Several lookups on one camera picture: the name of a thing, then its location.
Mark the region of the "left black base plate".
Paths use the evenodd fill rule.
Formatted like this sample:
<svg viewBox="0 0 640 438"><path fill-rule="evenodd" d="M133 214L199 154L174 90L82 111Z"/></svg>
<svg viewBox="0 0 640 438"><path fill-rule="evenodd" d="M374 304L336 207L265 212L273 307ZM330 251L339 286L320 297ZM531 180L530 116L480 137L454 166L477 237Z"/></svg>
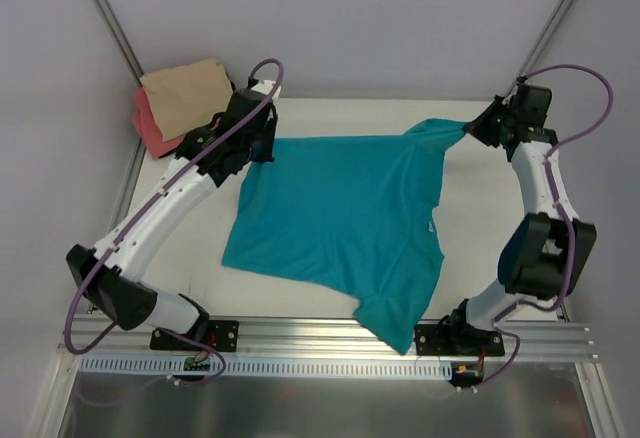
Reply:
<svg viewBox="0 0 640 438"><path fill-rule="evenodd" d="M156 328L151 334L149 348L154 351L203 351L204 346L208 346L218 352L235 352L238 336L238 321L208 319L182 335Z"/></svg>

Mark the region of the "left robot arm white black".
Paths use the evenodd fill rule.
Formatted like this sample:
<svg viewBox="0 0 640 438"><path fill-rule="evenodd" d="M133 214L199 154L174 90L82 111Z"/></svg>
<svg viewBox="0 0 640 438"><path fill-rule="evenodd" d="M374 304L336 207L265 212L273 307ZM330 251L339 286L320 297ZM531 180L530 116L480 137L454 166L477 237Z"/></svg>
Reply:
<svg viewBox="0 0 640 438"><path fill-rule="evenodd" d="M129 331L150 325L169 330L186 349L202 346L208 313L196 302L144 282L152 258L182 220L247 164L273 161L280 87L255 80L234 92L211 124L187 133L166 172L145 200L108 235L75 245L66 262L84 298Z"/></svg>

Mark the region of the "black folded t shirt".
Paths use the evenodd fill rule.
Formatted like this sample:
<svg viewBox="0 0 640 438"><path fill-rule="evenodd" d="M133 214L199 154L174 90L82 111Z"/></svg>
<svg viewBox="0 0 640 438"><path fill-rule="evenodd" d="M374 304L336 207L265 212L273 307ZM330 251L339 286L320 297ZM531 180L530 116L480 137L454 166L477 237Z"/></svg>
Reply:
<svg viewBox="0 0 640 438"><path fill-rule="evenodd" d="M235 82L232 80L231 76L229 75L229 73L227 71L225 71L225 76L227 78L227 81L229 82L229 85L231 87L232 93L234 93L237 90Z"/></svg>

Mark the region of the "pink folded t shirt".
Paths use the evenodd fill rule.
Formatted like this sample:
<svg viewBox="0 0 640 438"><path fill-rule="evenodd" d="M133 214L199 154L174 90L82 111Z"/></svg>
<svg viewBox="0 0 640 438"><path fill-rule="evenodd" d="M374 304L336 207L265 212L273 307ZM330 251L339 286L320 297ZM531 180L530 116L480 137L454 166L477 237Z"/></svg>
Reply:
<svg viewBox="0 0 640 438"><path fill-rule="evenodd" d="M184 136L181 135L168 141L163 140L143 88L138 88L134 92L134 102L136 109L132 123L151 157L159 159L171 155L184 140Z"/></svg>

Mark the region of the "right aluminium frame post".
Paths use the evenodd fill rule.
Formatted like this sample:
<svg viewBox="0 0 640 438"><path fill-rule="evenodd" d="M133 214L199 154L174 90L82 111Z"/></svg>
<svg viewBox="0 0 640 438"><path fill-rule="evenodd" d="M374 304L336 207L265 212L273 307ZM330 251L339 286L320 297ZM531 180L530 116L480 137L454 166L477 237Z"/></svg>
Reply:
<svg viewBox="0 0 640 438"><path fill-rule="evenodd" d="M502 74L489 97L510 91L515 78L539 65L578 0L507 0L498 13L498 55Z"/></svg>

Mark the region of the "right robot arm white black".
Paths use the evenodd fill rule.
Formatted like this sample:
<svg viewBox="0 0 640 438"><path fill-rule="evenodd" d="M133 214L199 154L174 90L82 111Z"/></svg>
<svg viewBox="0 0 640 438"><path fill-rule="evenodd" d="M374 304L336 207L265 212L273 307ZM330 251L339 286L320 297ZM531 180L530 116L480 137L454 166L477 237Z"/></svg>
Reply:
<svg viewBox="0 0 640 438"><path fill-rule="evenodd" d="M595 226L579 218L561 178L557 135L545 126L551 100L550 89L520 80L512 95L495 97L464 127L484 145L505 151L524 216L499 256L496 279L448 319L447 344L459 355L499 342L498 325L524 307L558 310L595 244Z"/></svg>

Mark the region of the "left aluminium frame post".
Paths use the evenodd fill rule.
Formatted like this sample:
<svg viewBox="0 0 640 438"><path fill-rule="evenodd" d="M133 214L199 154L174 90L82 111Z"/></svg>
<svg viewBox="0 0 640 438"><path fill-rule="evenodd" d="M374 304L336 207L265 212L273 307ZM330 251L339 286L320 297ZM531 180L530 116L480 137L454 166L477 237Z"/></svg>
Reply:
<svg viewBox="0 0 640 438"><path fill-rule="evenodd" d="M92 0L124 62L137 83L144 74L142 66L122 27L110 0Z"/></svg>

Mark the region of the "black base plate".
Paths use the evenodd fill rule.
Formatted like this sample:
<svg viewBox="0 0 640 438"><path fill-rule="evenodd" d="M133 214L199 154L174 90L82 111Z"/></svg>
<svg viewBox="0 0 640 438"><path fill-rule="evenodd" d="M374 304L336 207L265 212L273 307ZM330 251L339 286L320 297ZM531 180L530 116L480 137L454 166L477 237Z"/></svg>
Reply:
<svg viewBox="0 0 640 438"><path fill-rule="evenodd" d="M154 351L203 351L204 346L208 346L218 352L235 352L238 336L238 321L208 319L182 335L156 328L151 334L149 348Z"/></svg>
<svg viewBox="0 0 640 438"><path fill-rule="evenodd" d="M450 324L419 324L414 327L419 356L504 357L502 336L497 332L463 333Z"/></svg>

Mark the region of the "beige folded t shirt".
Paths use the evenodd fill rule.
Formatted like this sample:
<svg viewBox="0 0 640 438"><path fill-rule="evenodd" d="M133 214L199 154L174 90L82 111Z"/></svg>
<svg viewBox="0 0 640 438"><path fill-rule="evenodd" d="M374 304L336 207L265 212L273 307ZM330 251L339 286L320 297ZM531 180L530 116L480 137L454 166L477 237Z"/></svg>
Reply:
<svg viewBox="0 0 640 438"><path fill-rule="evenodd" d="M216 58L145 74L141 84L164 141L210 123L226 109L233 93Z"/></svg>

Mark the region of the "teal t shirt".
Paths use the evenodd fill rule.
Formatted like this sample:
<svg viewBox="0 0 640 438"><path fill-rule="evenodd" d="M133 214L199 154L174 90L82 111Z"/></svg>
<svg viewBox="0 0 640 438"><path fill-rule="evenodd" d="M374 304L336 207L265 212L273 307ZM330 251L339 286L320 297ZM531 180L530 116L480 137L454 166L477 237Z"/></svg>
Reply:
<svg viewBox="0 0 640 438"><path fill-rule="evenodd" d="M356 321L405 354L444 262L433 213L463 135L428 119L400 135L277 139L241 185L223 265L353 297Z"/></svg>

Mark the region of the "aluminium mounting rail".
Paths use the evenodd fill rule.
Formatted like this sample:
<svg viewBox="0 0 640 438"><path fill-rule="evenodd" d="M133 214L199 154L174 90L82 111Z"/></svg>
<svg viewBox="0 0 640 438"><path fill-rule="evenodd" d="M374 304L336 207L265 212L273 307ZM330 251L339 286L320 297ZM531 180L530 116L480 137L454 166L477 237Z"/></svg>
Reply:
<svg viewBox="0 0 640 438"><path fill-rule="evenodd" d="M260 357L400 359L402 356L352 319L239 317L240 354ZM517 357L536 362L597 362L600 352L591 329L579 323L508 321L506 353L520 337Z"/></svg>

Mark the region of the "aluminium frame post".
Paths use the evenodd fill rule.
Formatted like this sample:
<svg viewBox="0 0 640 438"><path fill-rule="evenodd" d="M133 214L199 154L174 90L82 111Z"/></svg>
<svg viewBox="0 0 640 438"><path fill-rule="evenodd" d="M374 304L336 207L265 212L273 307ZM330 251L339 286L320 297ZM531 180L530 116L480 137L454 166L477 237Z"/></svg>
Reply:
<svg viewBox="0 0 640 438"><path fill-rule="evenodd" d="M92 0L124 62L137 83L144 74L142 66L122 27L110 0Z"/></svg>
<svg viewBox="0 0 640 438"><path fill-rule="evenodd" d="M489 97L510 91L515 78L539 65L578 0L507 0L498 13L498 55L502 74Z"/></svg>

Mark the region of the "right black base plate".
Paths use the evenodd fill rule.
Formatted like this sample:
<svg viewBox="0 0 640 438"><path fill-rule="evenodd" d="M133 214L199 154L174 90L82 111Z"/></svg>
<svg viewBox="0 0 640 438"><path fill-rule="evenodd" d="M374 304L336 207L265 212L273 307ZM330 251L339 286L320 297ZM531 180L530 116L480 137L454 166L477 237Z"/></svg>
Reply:
<svg viewBox="0 0 640 438"><path fill-rule="evenodd" d="M419 356L504 357L502 336L497 332L463 333L450 324L419 324L414 327Z"/></svg>

